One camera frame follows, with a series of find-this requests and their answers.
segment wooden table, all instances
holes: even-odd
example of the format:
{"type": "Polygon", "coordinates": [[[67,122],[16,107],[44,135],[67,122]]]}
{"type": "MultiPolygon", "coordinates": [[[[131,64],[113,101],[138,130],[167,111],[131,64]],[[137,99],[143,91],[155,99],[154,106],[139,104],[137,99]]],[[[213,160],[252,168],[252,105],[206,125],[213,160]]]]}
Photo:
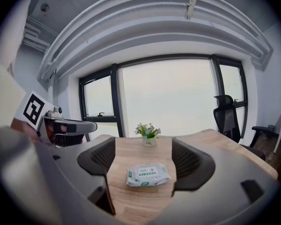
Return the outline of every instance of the wooden table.
{"type": "MultiPolygon", "coordinates": [[[[278,177],[276,170],[265,161],[212,129],[179,136],[179,139],[188,144],[204,144],[233,150],[254,161],[275,179],[278,177]]],[[[171,193],[176,181],[176,169],[171,153],[171,137],[160,136],[157,146],[151,148],[143,147],[141,138],[116,138],[116,157],[107,173],[116,219],[126,224],[146,224],[171,202],[171,193]],[[126,185],[127,168],[154,162],[165,164],[172,179],[166,184],[153,187],[126,185]]]]}

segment person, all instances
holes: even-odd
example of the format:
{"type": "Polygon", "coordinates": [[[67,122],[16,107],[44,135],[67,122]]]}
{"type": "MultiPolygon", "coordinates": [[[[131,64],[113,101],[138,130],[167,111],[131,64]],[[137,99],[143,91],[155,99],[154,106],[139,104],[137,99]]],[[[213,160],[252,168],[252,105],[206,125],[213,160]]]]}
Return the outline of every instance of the person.
{"type": "Polygon", "coordinates": [[[0,127],[28,135],[38,142],[36,131],[26,122],[15,119],[15,112],[25,96],[25,91],[13,79],[15,58],[22,43],[24,27],[31,0],[19,0],[11,9],[0,30],[0,127]]]}

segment person's arm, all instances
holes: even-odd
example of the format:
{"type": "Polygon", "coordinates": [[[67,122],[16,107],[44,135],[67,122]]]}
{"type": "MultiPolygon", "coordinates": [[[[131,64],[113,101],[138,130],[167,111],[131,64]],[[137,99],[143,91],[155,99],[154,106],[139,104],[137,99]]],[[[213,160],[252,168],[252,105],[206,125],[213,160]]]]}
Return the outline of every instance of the person's arm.
{"type": "Polygon", "coordinates": [[[33,129],[32,126],[30,126],[27,122],[18,120],[18,119],[14,119],[11,123],[10,126],[12,129],[19,131],[21,133],[26,134],[27,136],[29,136],[32,141],[34,143],[39,142],[39,138],[37,136],[37,132],[33,129]]]}

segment potted plant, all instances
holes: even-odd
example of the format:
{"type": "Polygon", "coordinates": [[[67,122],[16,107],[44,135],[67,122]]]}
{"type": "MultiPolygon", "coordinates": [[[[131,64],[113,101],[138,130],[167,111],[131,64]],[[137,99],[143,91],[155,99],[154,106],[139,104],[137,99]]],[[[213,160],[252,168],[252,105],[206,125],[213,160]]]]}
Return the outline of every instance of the potted plant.
{"type": "Polygon", "coordinates": [[[142,135],[142,145],[145,147],[154,147],[157,145],[156,135],[161,133],[160,128],[154,128],[152,123],[149,125],[142,125],[141,123],[137,125],[135,135],[142,135]]]}

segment chair headrest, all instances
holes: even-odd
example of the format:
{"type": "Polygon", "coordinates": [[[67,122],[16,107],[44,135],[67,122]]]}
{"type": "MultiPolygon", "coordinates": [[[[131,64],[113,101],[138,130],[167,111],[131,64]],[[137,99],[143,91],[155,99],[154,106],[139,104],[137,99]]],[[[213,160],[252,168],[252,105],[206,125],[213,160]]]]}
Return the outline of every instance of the chair headrest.
{"type": "Polygon", "coordinates": [[[219,108],[226,106],[226,105],[232,105],[233,104],[233,98],[229,95],[220,95],[220,96],[214,96],[219,102],[219,108]]]}

